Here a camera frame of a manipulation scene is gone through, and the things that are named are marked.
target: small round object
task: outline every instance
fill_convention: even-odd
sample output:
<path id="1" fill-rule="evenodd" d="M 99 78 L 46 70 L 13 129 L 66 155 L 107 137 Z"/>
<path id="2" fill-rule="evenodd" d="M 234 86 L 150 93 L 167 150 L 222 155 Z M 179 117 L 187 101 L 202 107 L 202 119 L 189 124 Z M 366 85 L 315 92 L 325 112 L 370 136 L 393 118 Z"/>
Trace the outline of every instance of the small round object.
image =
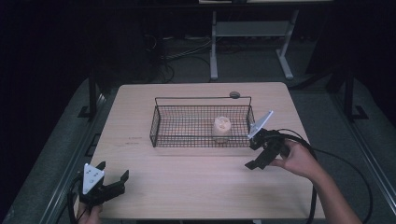
<path id="1" fill-rule="evenodd" d="M 238 99 L 239 97 L 241 97 L 241 94 L 237 91 L 232 91 L 230 92 L 230 97 L 233 99 Z"/>

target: basket handle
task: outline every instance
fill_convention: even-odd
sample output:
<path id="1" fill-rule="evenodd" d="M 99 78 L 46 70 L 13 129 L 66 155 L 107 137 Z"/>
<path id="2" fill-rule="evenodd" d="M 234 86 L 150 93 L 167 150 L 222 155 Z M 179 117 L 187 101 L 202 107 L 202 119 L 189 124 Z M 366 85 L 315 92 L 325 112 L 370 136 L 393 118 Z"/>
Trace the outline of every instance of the basket handle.
<path id="1" fill-rule="evenodd" d="M 210 99 L 248 99 L 248 105 L 251 105 L 251 96 L 213 96 L 213 97 L 155 97 L 155 105 L 158 106 L 158 100 L 210 100 Z"/>

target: black wire basket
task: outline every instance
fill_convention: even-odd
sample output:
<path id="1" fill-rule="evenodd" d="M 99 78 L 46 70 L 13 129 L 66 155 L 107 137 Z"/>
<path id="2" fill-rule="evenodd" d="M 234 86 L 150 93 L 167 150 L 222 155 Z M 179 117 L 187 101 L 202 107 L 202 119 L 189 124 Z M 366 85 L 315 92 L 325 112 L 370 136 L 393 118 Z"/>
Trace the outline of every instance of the black wire basket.
<path id="1" fill-rule="evenodd" d="M 232 124 L 228 135 L 221 137 L 226 141 L 217 141 L 212 134 L 216 117 L 226 117 Z M 154 147 L 249 147 L 253 123 L 249 96 L 157 97 L 149 137 Z"/>

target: gray floor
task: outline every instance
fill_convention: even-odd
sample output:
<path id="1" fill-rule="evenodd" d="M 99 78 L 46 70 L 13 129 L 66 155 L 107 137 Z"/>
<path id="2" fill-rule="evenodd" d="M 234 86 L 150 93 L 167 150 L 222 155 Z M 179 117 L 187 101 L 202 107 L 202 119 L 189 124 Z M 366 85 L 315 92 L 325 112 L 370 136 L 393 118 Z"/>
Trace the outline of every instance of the gray floor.
<path id="1" fill-rule="evenodd" d="M 191 45 L 193 44 L 167 41 L 167 46 L 172 52 L 169 55 L 181 52 Z M 311 77 L 304 71 L 315 46 L 314 43 L 293 42 L 290 45 L 287 58 L 295 75 L 293 80 L 286 80 L 282 74 L 275 54 L 277 46 L 278 42 L 267 41 L 260 45 L 244 45 L 242 48 L 239 46 L 239 52 L 221 51 L 218 56 L 217 82 L 279 81 L 292 86 Z M 173 83 L 209 81 L 208 52 L 193 56 L 169 62 L 175 70 Z M 170 75 L 164 68 L 163 74 Z M 325 77 L 302 91 L 290 92 L 308 138 L 313 147 L 342 157 L 364 174 L 374 195 L 374 209 L 368 223 L 396 223 L 396 216 L 389 206 L 387 197 L 384 196 L 383 185 L 378 184 L 377 178 L 373 175 L 372 164 L 364 156 L 367 154 L 364 149 L 369 148 L 385 177 L 388 178 L 389 184 L 396 186 L 396 165 L 393 162 L 396 158 L 394 150 L 396 130 L 375 105 L 370 93 L 358 81 L 356 81 L 354 103 L 363 107 L 369 119 L 357 120 L 354 124 L 349 123 L 339 106 L 342 103 L 343 93 L 327 93 L 324 89 L 327 79 Z M 152 83 L 161 82 L 162 79 L 159 77 Z M 102 131 L 116 94 L 117 88 L 113 88 L 110 94 L 101 98 L 98 115 L 94 120 L 88 121 L 78 118 L 80 109 L 88 105 L 88 83 L 85 81 L 81 84 L 43 148 L 4 223 L 55 223 L 64 205 L 64 191 L 69 185 L 65 180 L 73 178 L 77 170 L 82 169 L 84 162 L 90 161 L 84 153 L 87 150 L 94 151 L 90 143 L 95 135 Z M 356 140 L 359 139 L 356 131 L 361 133 L 363 143 Z M 364 219 L 368 212 L 369 199 L 361 178 L 345 163 L 320 152 L 317 154 L 319 162 L 334 177 L 359 217 Z M 61 215 L 59 223 L 68 223 L 66 211 Z M 134 223 L 134 221 L 104 220 L 104 223 Z M 168 220 L 157 223 L 178 222 Z M 304 223 L 304 221 L 264 220 L 263 223 Z"/>

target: table leg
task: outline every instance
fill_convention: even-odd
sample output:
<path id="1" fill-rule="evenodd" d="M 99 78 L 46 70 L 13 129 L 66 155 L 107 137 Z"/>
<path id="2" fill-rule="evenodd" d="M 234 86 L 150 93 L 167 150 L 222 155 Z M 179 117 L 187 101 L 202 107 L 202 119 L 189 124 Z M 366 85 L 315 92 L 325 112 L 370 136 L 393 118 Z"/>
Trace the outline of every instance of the table leg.
<path id="1" fill-rule="evenodd" d="M 212 50 L 210 51 L 210 79 L 218 79 L 218 59 L 216 58 L 216 11 L 212 19 Z"/>
<path id="2" fill-rule="evenodd" d="M 293 73 L 290 71 L 290 67 L 289 67 L 288 61 L 286 60 L 285 56 L 286 56 L 286 51 L 289 46 L 291 35 L 293 34 L 294 25 L 297 21 L 298 13 L 299 13 L 298 9 L 293 11 L 293 14 L 291 15 L 291 19 L 289 22 L 288 29 L 285 34 L 285 42 L 283 43 L 283 46 L 281 49 L 276 50 L 277 58 L 279 59 L 280 65 L 282 66 L 282 69 L 283 69 L 283 73 L 285 74 L 285 77 L 287 79 L 293 79 Z"/>

